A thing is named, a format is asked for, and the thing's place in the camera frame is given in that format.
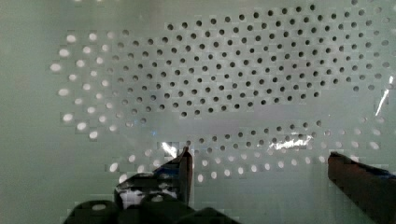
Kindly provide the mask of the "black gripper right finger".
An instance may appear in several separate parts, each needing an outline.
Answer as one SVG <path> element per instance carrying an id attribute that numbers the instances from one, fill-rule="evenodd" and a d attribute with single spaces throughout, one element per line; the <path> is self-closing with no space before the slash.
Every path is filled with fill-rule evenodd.
<path id="1" fill-rule="evenodd" d="M 395 224 L 395 175 L 332 152 L 328 178 L 376 224 Z"/>

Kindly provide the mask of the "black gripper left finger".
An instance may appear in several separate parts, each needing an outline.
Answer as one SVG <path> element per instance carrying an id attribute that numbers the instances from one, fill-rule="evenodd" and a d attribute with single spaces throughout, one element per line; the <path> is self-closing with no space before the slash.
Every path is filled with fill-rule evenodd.
<path id="1" fill-rule="evenodd" d="M 150 173 L 140 173 L 121 181 L 114 188 L 114 202 L 126 209 L 139 205 L 152 194 L 165 194 L 189 203 L 192 181 L 192 155 L 188 147 L 174 159 Z"/>

